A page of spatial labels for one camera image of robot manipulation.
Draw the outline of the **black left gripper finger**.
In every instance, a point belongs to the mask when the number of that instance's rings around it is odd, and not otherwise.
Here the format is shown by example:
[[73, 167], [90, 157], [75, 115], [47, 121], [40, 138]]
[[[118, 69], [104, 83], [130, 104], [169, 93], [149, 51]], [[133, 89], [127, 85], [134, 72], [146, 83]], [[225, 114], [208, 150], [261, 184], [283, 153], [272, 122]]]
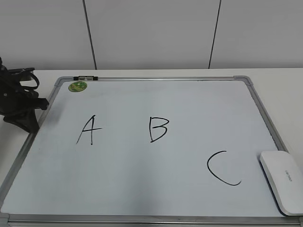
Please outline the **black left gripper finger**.
[[5, 115], [3, 120], [4, 122], [18, 126], [28, 133], [36, 133], [39, 130], [34, 110], [25, 110], [19, 113]]
[[47, 110], [49, 102], [46, 98], [35, 98], [33, 99], [33, 108]]

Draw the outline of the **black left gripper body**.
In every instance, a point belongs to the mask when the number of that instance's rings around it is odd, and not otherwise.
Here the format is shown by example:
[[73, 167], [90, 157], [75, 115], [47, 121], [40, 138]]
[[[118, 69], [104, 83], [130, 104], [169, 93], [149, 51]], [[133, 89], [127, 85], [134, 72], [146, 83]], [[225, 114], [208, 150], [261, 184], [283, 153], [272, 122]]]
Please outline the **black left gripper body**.
[[[34, 68], [7, 69], [0, 63], [0, 114], [10, 115], [25, 107], [30, 98], [38, 98], [38, 78]], [[21, 85], [21, 81], [34, 80], [33, 87]]]

